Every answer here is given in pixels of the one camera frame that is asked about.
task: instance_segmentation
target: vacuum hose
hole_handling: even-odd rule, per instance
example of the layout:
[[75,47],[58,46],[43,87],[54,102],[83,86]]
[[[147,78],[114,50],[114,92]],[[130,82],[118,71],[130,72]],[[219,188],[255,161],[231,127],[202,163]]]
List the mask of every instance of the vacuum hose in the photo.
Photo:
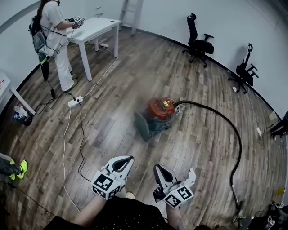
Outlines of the vacuum hose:
[[196,102],[192,102],[192,101],[180,101],[180,102],[176,102],[174,104],[174,107],[176,108],[178,105],[181,105],[181,104],[191,104],[191,105],[196,105],[198,107],[201,107],[201,108],[205,108],[205,109],[208,109],[208,110],[211,110],[213,111],[214,113],[220,115],[221,117],[223,117],[231,126],[232,128],[234,129],[234,131],[236,132],[236,135],[238,137],[238,140],[239,140],[239,156],[238,156],[238,159],[237,159],[237,162],[231,172],[231,175],[230,175],[230,186],[231,186],[231,189],[232,189],[232,192],[233,192],[233,196],[234,196],[234,199],[235,199],[235,203],[236,203],[236,208],[238,209],[239,208],[239,202],[238,202],[238,199],[237,199],[237,195],[236,195],[236,191],[235,191],[235,188],[234,188],[234,184],[233,184],[233,176],[239,166],[239,163],[240,163],[240,160],[241,160],[241,155],[242,155],[242,142],[241,142],[241,137],[239,135],[239,132],[237,130],[237,128],[235,127],[235,125],[232,123],[232,121],[230,121],[227,117],[225,117],[223,114],[221,114],[220,112],[218,112],[217,110],[211,108],[211,107],[208,107],[208,106],[205,106],[205,105],[202,105],[202,104],[199,104],[199,103],[196,103]]

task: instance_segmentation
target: white table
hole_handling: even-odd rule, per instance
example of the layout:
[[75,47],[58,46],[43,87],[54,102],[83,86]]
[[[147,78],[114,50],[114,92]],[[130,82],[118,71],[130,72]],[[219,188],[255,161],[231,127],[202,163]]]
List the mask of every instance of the white table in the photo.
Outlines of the white table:
[[114,27],[115,45],[114,45],[114,57],[118,57],[118,40],[119,40],[119,24],[121,21],[108,19],[108,18],[90,18],[84,21],[84,24],[79,28],[75,29],[73,34],[73,29],[67,29],[67,38],[70,42],[79,45],[85,73],[89,81],[92,80],[91,72],[89,68],[89,63],[87,59],[87,54],[85,50],[85,42],[94,40],[95,51],[99,50],[98,47],[98,37]]
[[11,85],[10,79],[5,75],[3,71],[0,70],[0,81],[3,80],[4,84],[0,89],[0,103],[5,97],[6,92],[10,90],[18,98],[18,100],[22,103],[22,105],[24,105],[26,109],[28,109],[33,115],[35,115],[35,111],[27,104],[26,101],[24,101],[24,99],[20,96],[20,94],[16,91],[16,89]]

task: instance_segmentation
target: sleeve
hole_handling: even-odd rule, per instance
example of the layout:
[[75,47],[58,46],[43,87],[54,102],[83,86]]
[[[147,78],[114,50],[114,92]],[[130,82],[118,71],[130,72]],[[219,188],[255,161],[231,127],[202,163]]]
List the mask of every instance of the sleeve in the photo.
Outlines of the sleeve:
[[57,3],[53,4],[48,12],[48,18],[54,27],[59,25],[61,22],[64,22],[60,8]]
[[69,230],[85,230],[84,227],[72,224],[61,217],[54,217],[53,220],[44,228],[44,230],[69,229]]

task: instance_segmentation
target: wooden floor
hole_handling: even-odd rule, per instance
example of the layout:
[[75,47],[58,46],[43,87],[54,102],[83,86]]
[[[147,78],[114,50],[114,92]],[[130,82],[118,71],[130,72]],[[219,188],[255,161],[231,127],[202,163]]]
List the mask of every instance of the wooden floor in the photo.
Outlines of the wooden floor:
[[[167,165],[179,179],[187,178],[192,167],[197,174],[192,187],[195,196],[183,209],[184,225],[226,224],[235,212],[229,177],[239,151],[239,142],[231,126],[213,112],[186,105],[175,116],[172,128],[145,143],[133,128],[133,111],[140,109],[152,97],[168,96],[173,100],[192,100],[213,107],[227,116],[237,127],[243,143],[240,166],[234,176],[239,200],[245,199],[245,215],[261,215],[271,200],[281,202],[277,191],[285,186],[287,156],[281,139],[272,140],[268,133],[260,141],[256,131],[248,94],[235,93],[235,83],[229,74],[210,61],[208,67],[195,61],[189,63],[183,48],[152,35],[138,33],[131,38],[123,29],[119,36],[119,58],[100,84],[82,103],[85,143],[82,148],[86,163],[83,174],[92,179],[97,169],[120,155],[132,155],[135,163],[127,182],[127,190],[137,200],[157,206],[164,216],[164,202],[155,203],[156,188],[153,175],[155,164]],[[113,36],[105,43],[113,50]],[[100,48],[86,46],[93,80],[88,82],[78,47],[69,47],[69,58],[79,84],[72,90],[77,96],[86,95],[115,61],[113,55]],[[54,60],[50,59],[51,84],[61,93]],[[37,71],[20,92],[36,107],[50,99],[50,88]],[[271,125],[271,110],[250,91],[256,121],[262,131]],[[72,100],[63,95],[51,103],[33,123],[25,127],[12,122],[9,107],[0,127],[0,152],[16,162],[26,159],[29,170],[15,185],[41,205],[67,220],[77,214],[63,187],[63,134],[68,124]],[[89,182],[77,172],[81,162],[82,141],[80,107],[72,109],[70,127],[66,134],[66,189],[79,209],[93,198]],[[52,219],[44,210],[17,190],[0,184],[7,195],[6,208],[9,229],[42,229]]]

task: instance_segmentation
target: black office chair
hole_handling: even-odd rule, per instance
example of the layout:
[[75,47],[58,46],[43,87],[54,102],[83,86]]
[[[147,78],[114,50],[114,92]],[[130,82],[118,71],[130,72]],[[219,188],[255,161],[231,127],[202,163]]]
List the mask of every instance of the black office chair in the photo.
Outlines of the black office chair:
[[188,52],[191,54],[191,58],[189,60],[190,63],[192,63],[195,59],[195,57],[200,58],[204,63],[204,68],[207,67],[207,63],[205,62],[205,53],[209,53],[209,54],[213,54],[214,53],[214,47],[212,45],[212,43],[207,42],[208,38],[214,38],[213,36],[209,35],[209,34],[204,34],[205,40],[196,40],[198,33],[196,30],[196,26],[195,26],[195,19],[196,19],[196,15],[194,13],[192,13],[191,15],[189,15],[187,17],[187,23],[190,29],[190,39],[188,42],[189,45],[189,50],[183,50],[182,53]]
[[228,81],[232,80],[232,81],[235,81],[238,83],[238,89],[236,91],[237,93],[240,92],[240,88],[242,87],[244,90],[244,94],[246,94],[247,91],[244,88],[243,83],[247,82],[250,86],[253,86],[253,84],[254,84],[253,76],[256,76],[257,78],[259,78],[258,75],[253,71],[253,69],[257,70],[257,68],[255,66],[253,66],[253,64],[251,64],[252,67],[250,67],[249,69],[246,70],[247,63],[248,63],[248,60],[250,58],[250,54],[251,54],[252,50],[253,50],[253,46],[249,43],[248,55],[246,57],[246,61],[244,62],[244,60],[243,60],[242,64],[237,66],[237,68],[236,68],[236,73],[239,75],[239,77],[236,79],[233,79],[233,78],[228,79]]

